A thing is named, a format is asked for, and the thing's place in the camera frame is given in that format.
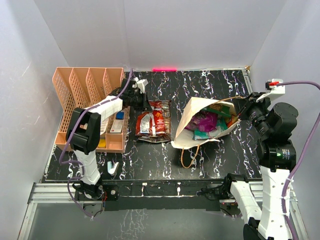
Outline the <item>brown paper bag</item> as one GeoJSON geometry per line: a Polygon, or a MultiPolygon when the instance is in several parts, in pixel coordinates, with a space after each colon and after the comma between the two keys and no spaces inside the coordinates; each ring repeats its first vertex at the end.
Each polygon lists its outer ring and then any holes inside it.
{"type": "Polygon", "coordinates": [[[200,146],[208,142],[219,142],[219,138],[228,135],[240,122],[230,100],[241,100],[241,96],[215,100],[191,97],[185,106],[171,145],[181,149],[180,162],[188,169],[196,161],[200,146]],[[196,152],[186,166],[183,152],[196,147],[196,152]]]}

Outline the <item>brown snack bag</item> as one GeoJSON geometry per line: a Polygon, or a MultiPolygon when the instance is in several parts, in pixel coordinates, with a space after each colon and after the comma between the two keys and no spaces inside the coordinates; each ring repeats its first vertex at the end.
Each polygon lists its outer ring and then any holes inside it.
{"type": "Polygon", "coordinates": [[[163,107],[163,117],[164,117],[164,123],[165,123],[165,134],[157,137],[149,137],[146,135],[140,135],[137,136],[137,139],[139,141],[144,141],[148,143],[167,143],[171,141],[171,112],[170,112],[170,105],[171,102],[168,100],[158,100],[158,101],[164,101],[164,107],[163,107]]]}

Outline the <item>red doritos snack bag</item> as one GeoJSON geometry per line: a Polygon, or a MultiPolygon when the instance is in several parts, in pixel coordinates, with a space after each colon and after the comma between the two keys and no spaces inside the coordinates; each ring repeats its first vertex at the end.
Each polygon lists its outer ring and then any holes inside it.
{"type": "Polygon", "coordinates": [[[150,101],[151,112],[142,112],[136,121],[135,135],[159,137],[166,133],[164,101],[150,101]]]}

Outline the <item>green real chips bag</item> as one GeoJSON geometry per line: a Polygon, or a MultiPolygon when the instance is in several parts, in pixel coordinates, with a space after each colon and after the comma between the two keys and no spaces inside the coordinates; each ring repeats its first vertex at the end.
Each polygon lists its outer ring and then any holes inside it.
{"type": "Polygon", "coordinates": [[[210,113],[215,113],[217,115],[230,118],[230,107],[227,105],[223,105],[220,103],[217,104],[210,104],[209,106],[206,106],[202,109],[202,111],[210,112],[210,113]]]}

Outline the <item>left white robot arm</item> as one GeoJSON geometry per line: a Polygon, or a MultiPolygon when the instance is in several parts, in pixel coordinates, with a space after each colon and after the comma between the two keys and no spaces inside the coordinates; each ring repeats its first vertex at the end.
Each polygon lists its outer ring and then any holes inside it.
{"type": "Polygon", "coordinates": [[[101,174],[96,160],[96,149],[101,135],[101,123],[123,110],[132,107],[136,111],[150,111],[145,90],[135,86],[117,88],[103,100],[87,108],[75,108],[72,112],[66,133],[66,144],[76,155],[74,161],[80,169],[80,186],[74,188],[97,200],[103,195],[101,174]]]}

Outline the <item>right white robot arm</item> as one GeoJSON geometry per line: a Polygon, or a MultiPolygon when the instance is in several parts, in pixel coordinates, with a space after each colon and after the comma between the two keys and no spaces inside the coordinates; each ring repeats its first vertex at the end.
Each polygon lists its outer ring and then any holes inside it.
{"type": "Polygon", "coordinates": [[[243,217],[245,240],[292,240],[290,214],[290,179],[297,153],[290,137],[297,126],[298,110],[284,102],[271,110],[268,93],[253,92],[234,102],[237,117],[251,122],[259,134],[256,142],[262,174],[262,205],[259,206],[244,175],[229,173],[221,192],[235,199],[243,217]]]}

